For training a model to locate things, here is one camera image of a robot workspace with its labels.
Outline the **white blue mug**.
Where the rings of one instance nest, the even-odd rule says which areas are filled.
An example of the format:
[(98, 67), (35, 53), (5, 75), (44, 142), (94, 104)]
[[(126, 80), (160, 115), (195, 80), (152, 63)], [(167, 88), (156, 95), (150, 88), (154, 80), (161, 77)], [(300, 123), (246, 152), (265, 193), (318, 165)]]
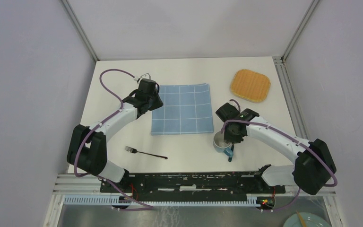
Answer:
[(227, 143), (224, 140), (224, 134), (220, 131), (213, 137), (213, 146), (216, 152), (225, 154), (228, 158), (231, 156), (230, 147), (232, 143)]

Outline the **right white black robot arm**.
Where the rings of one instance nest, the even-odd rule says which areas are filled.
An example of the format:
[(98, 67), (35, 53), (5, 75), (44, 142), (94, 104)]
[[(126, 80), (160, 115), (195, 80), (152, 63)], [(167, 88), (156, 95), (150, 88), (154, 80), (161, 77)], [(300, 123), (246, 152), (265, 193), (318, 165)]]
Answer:
[(222, 105), (216, 115), (223, 122), (220, 132), (226, 143), (237, 144), (245, 137), (254, 138), (291, 161), (287, 166), (261, 168), (260, 177), (254, 180), (258, 192), (266, 193), (273, 186), (296, 185), (307, 194), (315, 195), (323, 187), (337, 186), (337, 169), (324, 141), (289, 135), (257, 112), (248, 108), (240, 112), (230, 103)]

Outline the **woven bamboo placemat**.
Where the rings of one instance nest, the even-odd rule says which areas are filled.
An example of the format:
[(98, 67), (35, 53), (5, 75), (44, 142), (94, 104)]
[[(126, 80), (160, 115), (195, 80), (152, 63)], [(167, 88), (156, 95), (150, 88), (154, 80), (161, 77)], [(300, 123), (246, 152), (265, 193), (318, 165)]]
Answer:
[(260, 103), (267, 98), (270, 86), (270, 79), (266, 75), (242, 69), (235, 73), (230, 90), (239, 98)]

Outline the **blue checked cloth napkin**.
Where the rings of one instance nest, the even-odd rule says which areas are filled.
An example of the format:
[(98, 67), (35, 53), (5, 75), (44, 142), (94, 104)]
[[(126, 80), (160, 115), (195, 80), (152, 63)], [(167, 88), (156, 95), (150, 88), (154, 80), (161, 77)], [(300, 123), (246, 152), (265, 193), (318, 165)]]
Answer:
[(209, 84), (164, 85), (159, 95), (163, 106), (152, 112), (151, 135), (214, 132)]

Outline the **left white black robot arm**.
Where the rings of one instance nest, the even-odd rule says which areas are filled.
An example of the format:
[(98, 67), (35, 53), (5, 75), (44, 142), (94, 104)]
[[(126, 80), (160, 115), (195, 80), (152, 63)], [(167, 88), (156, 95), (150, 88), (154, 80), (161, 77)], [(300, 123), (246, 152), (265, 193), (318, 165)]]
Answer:
[(141, 79), (138, 88), (121, 101), (113, 114), (90, 126), (79, 124), (74, 128), (67, 162), (76, 169), (111, 181), (118, 192), (127, 191), (129, 172), (108, 160), (107, 142), (127, 124), (162, 106), (159, 85), (151, 79)]

